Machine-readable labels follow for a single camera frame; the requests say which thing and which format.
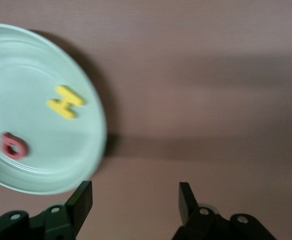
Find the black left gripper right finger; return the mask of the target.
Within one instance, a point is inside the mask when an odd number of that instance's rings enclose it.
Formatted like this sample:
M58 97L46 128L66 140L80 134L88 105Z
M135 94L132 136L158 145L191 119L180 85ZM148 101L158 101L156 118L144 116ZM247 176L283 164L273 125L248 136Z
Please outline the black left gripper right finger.
M177 240L274 240L275 237L253 216L234 214L223 218L212 206L199 204L187 182L180 182L178 209L182 226Z

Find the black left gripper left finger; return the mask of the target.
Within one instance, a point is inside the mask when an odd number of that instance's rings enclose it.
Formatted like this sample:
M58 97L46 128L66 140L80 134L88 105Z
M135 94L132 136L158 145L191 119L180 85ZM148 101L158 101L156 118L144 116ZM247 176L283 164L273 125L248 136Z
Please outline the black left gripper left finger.
M92 182L83 181L64 204L29 217L14 210L0 216L0 240L75 240L92 206Z

